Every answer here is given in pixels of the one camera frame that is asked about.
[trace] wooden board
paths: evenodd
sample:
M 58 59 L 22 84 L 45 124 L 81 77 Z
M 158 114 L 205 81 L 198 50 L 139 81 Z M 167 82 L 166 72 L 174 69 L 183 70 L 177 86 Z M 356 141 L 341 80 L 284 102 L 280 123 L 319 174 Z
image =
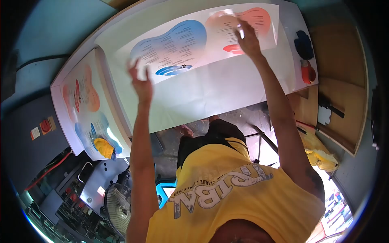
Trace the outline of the wooden board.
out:
M 102 0 L 102 1 L 120 11 L 125 7 L 130 6 L 131 4 L 136 3 L 138 0 Z
M 317 26 L 310 29 L 310 35 L 319 77 L 367 87 L 364 50 L 355 26 L 347 23 Z
M 317 85 L 309 86 L 308 88 L 296 93 L 287 95 L 291 104 L 296 120 L 305 122 L 309 125 L 316 126 L 317 123 Z M 315 130 L 304 125 L 298 124 L 303 130 L 315 133 Z
M 318 124 L 320 132 L 330 137 L 351 155 L 355 155 L 366 122 L 367 93 L 365 88 L 344 81 L 320 77 L 319 92 L 335 107 L 344 110 L 344 118 L 331 113 L 327 126 Z

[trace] red blob graphic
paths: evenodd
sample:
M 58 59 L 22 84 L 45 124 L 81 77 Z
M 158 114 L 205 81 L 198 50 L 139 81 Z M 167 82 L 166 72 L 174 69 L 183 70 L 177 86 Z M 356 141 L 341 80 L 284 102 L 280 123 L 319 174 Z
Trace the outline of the red blob graphic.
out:
M 223 48 L 223 50 L 225 50 L 226 52 L 232 53 L 232 54 L 236 54 L 236 55 L 244 54 L 244 51 L 242 51 L 240 49 L 240 46 L 236 45 L 236 44 L 227 45 Z
M 73 93 L 74 104 L 77 109 L 77 112 L 80 113 L 80 86 L 78 85 L 78 80 L 75 80 L 75 93 Z

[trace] cable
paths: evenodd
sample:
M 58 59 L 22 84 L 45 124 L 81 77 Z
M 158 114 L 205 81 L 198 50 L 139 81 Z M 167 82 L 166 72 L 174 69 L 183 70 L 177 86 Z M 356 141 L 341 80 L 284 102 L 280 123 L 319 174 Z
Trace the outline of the cable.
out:
M 28 191 L 30 190 L 33 186 L 35 186 L 45 175 L 47 175 L 50 171 L 52 171 L 54 168 L 56 168 L 57 166 L 59 166 L 68 156 L 70 155 L 70 152 L 67 153 L 65 155 L 65 157 L 63 157 L 61 159 L 61 161 L 59 161 L 56 165 L 54 165 L 53 167 L 51 167 L 50 169 L 48 169 L 43 175 L 41 175 L 36 181 L 34 181 L 29 187 L 27 187 L 25 189 L 25 191 Z
M 16 68 L 16 71 L 19 71 L 20 69 L 24 68 L 28 64 L 36 63 L 38 61 L 45 61 L 45 60 L 57 59 L 57 58 L 68 58 L 68 57 L 70 57 L 70 54 L 60 54 L 60 55 L 52 55 L 52 56 L 44 56 L 41 58 L 35 58 L 35 59 L 29 60 L 28 62 L 25 62 L 22 65 L 20 65 L 18 68 Z

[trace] sticker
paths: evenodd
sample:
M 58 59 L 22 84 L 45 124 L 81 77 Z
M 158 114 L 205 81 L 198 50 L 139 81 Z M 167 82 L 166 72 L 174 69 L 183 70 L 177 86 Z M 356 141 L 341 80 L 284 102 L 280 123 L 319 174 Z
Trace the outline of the sticker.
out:
M 40 136 L 39 128 L 36 127 L 36 128 L 34 128 L 34 129 L 32 129 L 31 132 L 30 132 L 30 135 L 31 135 L 31 139 L 32 139 L 32 140 L 34 140 L 34 139 L 36 139 L 37 137 L 39 137 L 39 136 Z
M 105 193 L 105 190 L 104 190 L 103 187 L 99 187 L 99 188 L 97 189 L 97 192 L 103 197 L 103 196 L 104 196 L 104 193 Z
M 49 116 L 47 119 L 49 120 L 51 130 L 54 131 L 55 129 L 57 129 L 53 116 Z

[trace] blue blob graphic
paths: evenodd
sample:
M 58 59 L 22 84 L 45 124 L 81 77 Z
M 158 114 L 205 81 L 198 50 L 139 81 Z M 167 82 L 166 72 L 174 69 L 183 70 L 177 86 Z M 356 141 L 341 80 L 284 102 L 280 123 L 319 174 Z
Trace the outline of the blue blob graphic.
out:
M 156 75 L 163 75 L 163 76 L 177 75 L 177 74 L 186 72 L 191 68 L 192 68 L 192 65 L 167 66 L 167 67 L 159 69 L 155 74 Z

